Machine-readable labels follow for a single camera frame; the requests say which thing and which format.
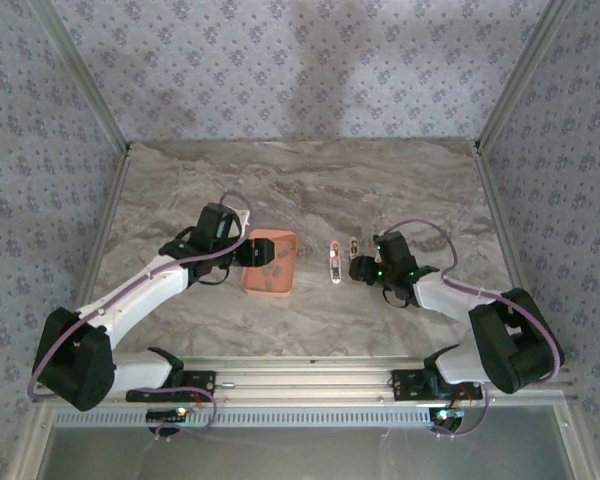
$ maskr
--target wall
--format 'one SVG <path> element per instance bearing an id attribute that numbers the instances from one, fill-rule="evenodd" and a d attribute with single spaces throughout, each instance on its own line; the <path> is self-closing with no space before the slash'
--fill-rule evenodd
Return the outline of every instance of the wall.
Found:
<path id="1" fill-rule="evenodd" d="M 0 2 L 0 478 L 44 319 L 72 304 L 118 158 L 28 3 Z"/>
<path id="2" fill-rule="evenodd" d="M 547 0 L 55 0 L 127 140 L 475 139 Z"/>
<path id="3" fill-rule="evenodd" d="M 576 5 L 488 160 L 600 452 L 600 0 Z"/>

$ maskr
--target gray marble table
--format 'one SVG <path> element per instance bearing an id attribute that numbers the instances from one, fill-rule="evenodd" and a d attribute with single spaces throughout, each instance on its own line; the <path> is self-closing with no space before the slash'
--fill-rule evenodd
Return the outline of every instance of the gray marble table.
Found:
<path id="1" fill-rule="evenodd" d="M 156 309 L 119 345 L 159 346 L 179 355 L 413 355 L 457 341 L 466 328 L 416 308 L 387 305 L 377 288 L 331 283 L 331 240 L 347 246 L 406 218 L 443 226 L 460 255 L 455 277 L 507 289 L 508 276 L 467 142 L 201 142 L 135 144 L 94 298 L 136 273 L 157 249 L 193 225 L 225 189 L 253 203 L 256 228 L 299 236 L 288 298 L 251 296 L 240 269 L 217 287 L 194 285 Z M 419 263 L 444 267 L 451 255 L 432 229 L 402 232 Z"/>

